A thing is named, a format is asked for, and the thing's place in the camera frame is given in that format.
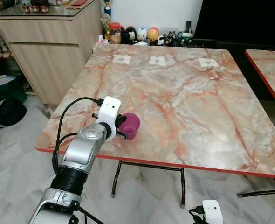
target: purple cup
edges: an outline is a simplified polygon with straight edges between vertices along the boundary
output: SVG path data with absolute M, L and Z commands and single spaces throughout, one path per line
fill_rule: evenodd
M 121 124 L 119 130 L 124 134 L 127 134 L 127 139 L 133 139 L 138 133 L 138 128 L 141 122 L 138 116 L 134 113 L 125 113 L 123 115 L 127 117 L 127 120 Z

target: white wall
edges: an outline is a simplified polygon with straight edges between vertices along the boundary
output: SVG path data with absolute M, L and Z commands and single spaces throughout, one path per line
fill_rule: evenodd
M 202 0 L 113 0 L 112 21 L 125 29 L 134 26 L 157 27 L 161 34 L 182 31 L 185 22 L 192 22 L 195 31 Z

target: plastic jar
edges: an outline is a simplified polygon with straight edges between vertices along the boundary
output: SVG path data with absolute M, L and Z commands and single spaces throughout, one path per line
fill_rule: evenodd
M 110 43 L 121 43 L 121 25 L 118 22 L 110 23 Z

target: tiled floor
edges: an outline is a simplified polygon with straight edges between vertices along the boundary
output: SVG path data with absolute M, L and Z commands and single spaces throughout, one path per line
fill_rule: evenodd
M 263 102 L 275 123 L 275 102 Z M 47 122 L 35 97 L 18 124 L 0 129 L 0 224 L 26 224 L 54 178 L 51 154 L 33 142 Z M 180 172 L 123 165 L 116 197 L 110 197 L 117 161 L 96 159 L 82 207 L 107 224 L 192 224 L 187 209 L 218 200 L 225 224 L 275 224 L 275 195 L 239 199 L 236 194 L 274 189 L 272 179 L 185 169 L 186 208 L 179 206 Z M 76 214 L 83 222 L 83 215 Z

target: black television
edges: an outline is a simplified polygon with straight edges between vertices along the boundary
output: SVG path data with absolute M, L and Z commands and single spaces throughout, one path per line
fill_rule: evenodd
M 203 0 L 194 38 L 217 48 L 275 50 L 275 0 Z

